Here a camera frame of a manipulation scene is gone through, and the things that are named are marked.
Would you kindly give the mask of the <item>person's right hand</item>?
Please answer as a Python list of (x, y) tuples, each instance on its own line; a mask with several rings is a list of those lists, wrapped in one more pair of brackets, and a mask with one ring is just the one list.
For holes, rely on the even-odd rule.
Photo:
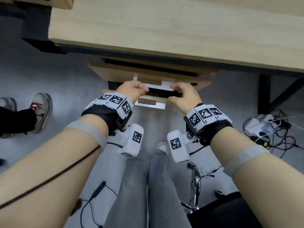
[(170, 86), (174, 91), (178, 91), (183, 95), (183, 102), (172, 102), (184, 115), (187, 115), (198, 104), (202, 103), (202, 100), (198, 92), (189, 83), (175, 83)]

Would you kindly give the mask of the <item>person's left hand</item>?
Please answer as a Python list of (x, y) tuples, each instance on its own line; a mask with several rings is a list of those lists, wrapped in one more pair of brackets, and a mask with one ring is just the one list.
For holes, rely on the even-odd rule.
[(133, 82), (139, 82), (139, 81), (135, 81), (135, 80), (126, 81), (117, 88), (116, 92), (128, 97), (129, 99), (131, 99), (132, 102), (136, 102), (141, 96), (136, 96), (133, 93)]

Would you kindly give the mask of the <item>wooden drawer with white handle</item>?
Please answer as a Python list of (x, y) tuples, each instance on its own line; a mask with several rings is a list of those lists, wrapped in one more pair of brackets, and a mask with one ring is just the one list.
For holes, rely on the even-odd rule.
[[(173, 89), (169, 86), (177, 83), (177, 82), (186, 82), (186, 83), (196, 83), (196, 77), (190, 76), (183, 76), (183, 75), (173, 75), (171, 77), (165, 76), (156, 76), (156, 75), (144, 75), (139, 73), (134, 73), (131, 75), (100, 75), (103, 80), (112, 81), (112, 82), (119, 82), (123, 83), (124, 81), (129, 80), (137, 80), (145, 84), (150, 90), (156, 89), (161, 91), (167, 91), (170, 94), (173, 93)], [(163, 95), (160, 97), (157, 96), (150, 96), (144, 95), (140, 97), (135, 105), (136, 106), (143, 106), (143, 107), (151, 107), (151, 108), (158, 108), (158, 109), (165, 109), (167, 102), (167, 98)]]

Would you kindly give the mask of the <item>person's left forearm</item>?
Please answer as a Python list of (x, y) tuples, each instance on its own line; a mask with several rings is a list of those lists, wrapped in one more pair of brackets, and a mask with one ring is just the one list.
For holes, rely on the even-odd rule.
[[(0, 174), (0, 205), (45, 182), (79, 161), (108, 136), (108, 126), (96, 115), (78, 123), (91, 126), (96, 137), (66, 128)], [(93, 154), (48, 184), (0, 209), (0, 228), (63, 228), (97, 158)]]

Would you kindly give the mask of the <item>person's right forearm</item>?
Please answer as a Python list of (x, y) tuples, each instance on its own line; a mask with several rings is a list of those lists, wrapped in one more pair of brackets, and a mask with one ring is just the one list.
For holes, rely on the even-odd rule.
[[(215, 134), (210, 146), (224, 168), (238, 154), (257, 147), (232, 127)], [(264, 228), (304, 228), (304, 174), (294, 167), (266, 150), (231, 178)]]

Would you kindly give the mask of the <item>wooden drawer cabinet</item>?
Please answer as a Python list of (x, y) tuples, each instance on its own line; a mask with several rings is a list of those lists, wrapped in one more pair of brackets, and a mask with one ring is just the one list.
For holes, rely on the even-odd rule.
[(172, 91), (169, 85), (178, 82), (191, 84), (199, 91), (212, 82), (218, 69), (151, 62), (144, 60), (91, 56), (88, 66), (106, 81), (120, 82), (139, 80), (154, 88)]

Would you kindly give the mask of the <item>right wristband with square markers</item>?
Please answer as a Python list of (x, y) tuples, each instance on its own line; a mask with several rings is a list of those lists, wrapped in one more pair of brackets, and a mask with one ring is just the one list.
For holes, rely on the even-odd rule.
[(197, 137), (203, 146), (209, 146), (220, 130), (233, 127), (232, 121), (211, 104), (197, 104), (183, 119), (186, 123), (186, 131)]

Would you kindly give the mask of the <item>wristband with square markers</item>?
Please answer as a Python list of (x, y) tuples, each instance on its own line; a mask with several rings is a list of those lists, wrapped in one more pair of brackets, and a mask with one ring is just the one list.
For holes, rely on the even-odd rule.
[(186, 131), (197, 137), (203, 146), (209, 146), (220, 130), (233, 127), (232, 121), (211, 104), (197, 104), (183, 119), (186, 123)]
[(121, 93), (105, 93), (85, 108), (79, 121), (97, 128), (105, 138), (116, 129), (123, 129), (132, 115), (134, 103)]

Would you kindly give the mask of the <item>left wristband with square markers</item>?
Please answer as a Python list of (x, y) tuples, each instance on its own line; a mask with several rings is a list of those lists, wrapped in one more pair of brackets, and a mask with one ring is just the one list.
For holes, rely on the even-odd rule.
[(123, 129), (132, 115), (134, 103), (121, 93), (105, 93), (85, 108), (79, 121), (97, 128), (105, 138), (116, 129)]

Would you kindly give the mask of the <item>person's white shoe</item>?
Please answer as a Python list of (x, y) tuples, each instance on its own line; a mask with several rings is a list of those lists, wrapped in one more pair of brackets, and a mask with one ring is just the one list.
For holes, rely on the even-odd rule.
[(168, 156), (170, 148), (169, 148), (169, 145), (165, 141), (161, 141), (157, 144), (156, 150), (161, 150)]

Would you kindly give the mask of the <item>white power strip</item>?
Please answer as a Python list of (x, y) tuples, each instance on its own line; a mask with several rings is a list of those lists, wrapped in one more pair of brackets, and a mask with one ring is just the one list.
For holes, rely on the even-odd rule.
[(256, 118), (250, 118), (248, 122), (245, 122), (244, 133), (248, 136), (254, 136), (258, 138), (265, 138), (275, 132), (276, 124), (272, 122), (274, 116), (271, 114), (260, 114)]

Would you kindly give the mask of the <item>person's right leg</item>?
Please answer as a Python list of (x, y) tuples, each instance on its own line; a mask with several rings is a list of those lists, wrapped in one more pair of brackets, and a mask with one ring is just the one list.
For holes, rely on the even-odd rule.
[(168, 156), (155, 150), (148, 174), (149, 228), (192, 228), (167, 170)]

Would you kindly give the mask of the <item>person's leg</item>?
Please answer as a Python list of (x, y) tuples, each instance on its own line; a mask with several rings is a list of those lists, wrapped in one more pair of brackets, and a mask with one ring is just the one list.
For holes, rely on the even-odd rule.
[(32, 109), (11, 111), (0, 107), (0, 137), (4, 134), (27, 133), (34, 130), (37, 122)]
[(146, 228), (150, 156), (142, 148), (127, 159), (118, 196), (103, 228)]
[(149, 228), (192, 228), (167, 170), (168, 156), (155, 150), (148, 174)]

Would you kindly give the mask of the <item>person's left leg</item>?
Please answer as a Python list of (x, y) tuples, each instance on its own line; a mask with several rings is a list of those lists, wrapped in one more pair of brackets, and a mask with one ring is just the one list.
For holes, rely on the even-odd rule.
[(127, 159), (118, 196), (103, 228), (146, 228), (150, 156), (142, 148)]

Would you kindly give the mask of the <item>grey and red sneaker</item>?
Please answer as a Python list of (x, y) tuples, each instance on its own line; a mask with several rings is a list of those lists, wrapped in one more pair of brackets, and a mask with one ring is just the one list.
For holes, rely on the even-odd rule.
[(47, 124), (48, 118), (52, 111), (52, 99), (47, 93), (37, 93), (29, 109), (35, 113), (36, 122), (34, 123), (34, 129), (31, 131), (33, 134), (41, 133)]

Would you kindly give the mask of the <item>black chair with chrome base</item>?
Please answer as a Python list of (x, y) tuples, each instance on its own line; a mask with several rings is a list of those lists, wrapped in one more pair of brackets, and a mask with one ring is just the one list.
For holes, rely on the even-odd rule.
[(222, 166), (212, 172), (201, 175), (193, 162), (187, 163), (192, 171), (191, 188), (194, 192), (188, 203), (180, 200), (192, 228), (263, 228), (240, 192), (225, 195), (222, 191), (214, 192), (216, 200), (199, 207), (201, 180), (204, 177), (215, 177)]

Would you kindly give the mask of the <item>cardboard box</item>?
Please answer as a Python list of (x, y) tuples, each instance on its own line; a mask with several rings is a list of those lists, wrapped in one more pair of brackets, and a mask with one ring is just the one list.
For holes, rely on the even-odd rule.
[(74, 0), (13, 0), (70, 10)]

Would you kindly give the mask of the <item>black table leg frame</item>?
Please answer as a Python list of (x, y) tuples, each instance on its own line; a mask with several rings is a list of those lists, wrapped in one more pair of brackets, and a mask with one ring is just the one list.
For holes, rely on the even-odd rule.
[(270, 101), (271, 94), (271, 77), (269, 75), (259, 75), (259, 88), (258, 88), (258, 114), (270, 114), (297, 91), (304, 87), (304, 78), (299, 78), (293, 82), (286, 90), (284, 90), (275, 100)]

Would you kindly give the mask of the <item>black table bracket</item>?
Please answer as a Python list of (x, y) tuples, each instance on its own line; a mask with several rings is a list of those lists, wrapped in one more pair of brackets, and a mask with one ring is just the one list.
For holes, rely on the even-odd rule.
[(66, 54), (58, 46), (51, 41), (36, 40), (31, 38), (22, 38), (25, 42), (32, 45), (34, 48), (45, 53)]

